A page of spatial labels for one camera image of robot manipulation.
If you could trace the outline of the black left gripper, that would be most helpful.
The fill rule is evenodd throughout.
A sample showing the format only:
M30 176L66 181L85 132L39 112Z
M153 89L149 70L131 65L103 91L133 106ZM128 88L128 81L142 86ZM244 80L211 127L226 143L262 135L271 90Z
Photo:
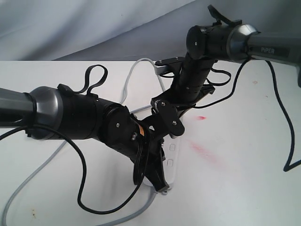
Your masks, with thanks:
M137 119L135 114L131 114L131 117L138 124L139 135L142 137L142 141L138 142L133 173L145 174L156 191L165 191L168 189L168 183L164 175L165 154L162 144L168 134L166 122L158 113L153 113L143 120Z

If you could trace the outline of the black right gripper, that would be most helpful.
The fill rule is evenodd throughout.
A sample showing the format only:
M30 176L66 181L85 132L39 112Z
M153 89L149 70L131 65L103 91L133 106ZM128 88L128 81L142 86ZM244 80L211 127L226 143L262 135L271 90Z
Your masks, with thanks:
M199 100L208 94L213 94L214 91L215 88L211 85L203 85L197 93L193 93L188 89L178 92L170 87L160 95L153 97L150 104L152 108L156 109L155 105L159 101L168 102L176 109L178 117L181 118L188 110L193 108Z

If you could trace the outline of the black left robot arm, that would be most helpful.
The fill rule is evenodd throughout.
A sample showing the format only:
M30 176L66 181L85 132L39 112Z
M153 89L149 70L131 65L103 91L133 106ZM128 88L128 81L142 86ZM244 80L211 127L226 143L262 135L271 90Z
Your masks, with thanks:
M95 139L136 162L156 191L168 189L164 177L161 145L152 141L146 124L118 103L81 94L65 94L59 89L38 87L29 93L0 91L0 126L16 128L45 125L50 131L32 129L37 140L58 139L64 134L72 140Z

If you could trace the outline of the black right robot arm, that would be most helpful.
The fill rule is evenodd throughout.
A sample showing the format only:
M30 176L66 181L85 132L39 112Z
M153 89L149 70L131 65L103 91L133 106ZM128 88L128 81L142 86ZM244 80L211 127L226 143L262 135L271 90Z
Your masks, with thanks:
M187 53L157 61L159 74L173 73L170 88L151 100L174 106L179 116L215 91L214 84L205 84L217 61L244 63L247 60L268 60L300 67L301 37L298 34L264 33L249 24L214 23L212 26L194 26L186 37Z

